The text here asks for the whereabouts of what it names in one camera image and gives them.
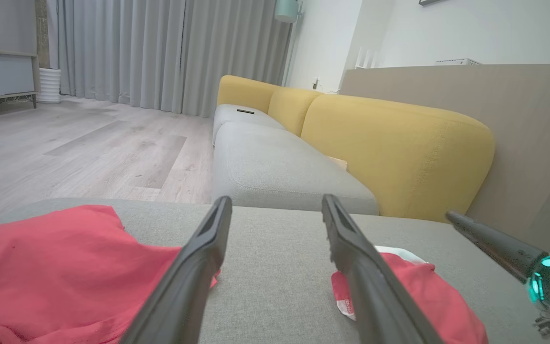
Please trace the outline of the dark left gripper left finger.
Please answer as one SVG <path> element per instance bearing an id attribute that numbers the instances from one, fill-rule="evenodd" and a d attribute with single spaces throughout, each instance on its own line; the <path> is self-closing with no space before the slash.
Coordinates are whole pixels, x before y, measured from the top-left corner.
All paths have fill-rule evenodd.
<path id="1" fill-rule="evenodd" d="M 212 279 L 225 257 L 232 200 L 214 201 L 121 339 L 123 344 L 196 344 Z"/>

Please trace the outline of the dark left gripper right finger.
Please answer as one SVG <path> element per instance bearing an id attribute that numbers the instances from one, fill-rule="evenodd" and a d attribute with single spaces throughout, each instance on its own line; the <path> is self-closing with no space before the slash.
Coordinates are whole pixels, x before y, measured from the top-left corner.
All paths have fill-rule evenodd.
<path id="1" fill-rule="evenodd" d="M 322 200 L 330 259 L 349 284 L 363 344 L 441 344 L 443 340 L 373 244 L 333 194 Z"/>

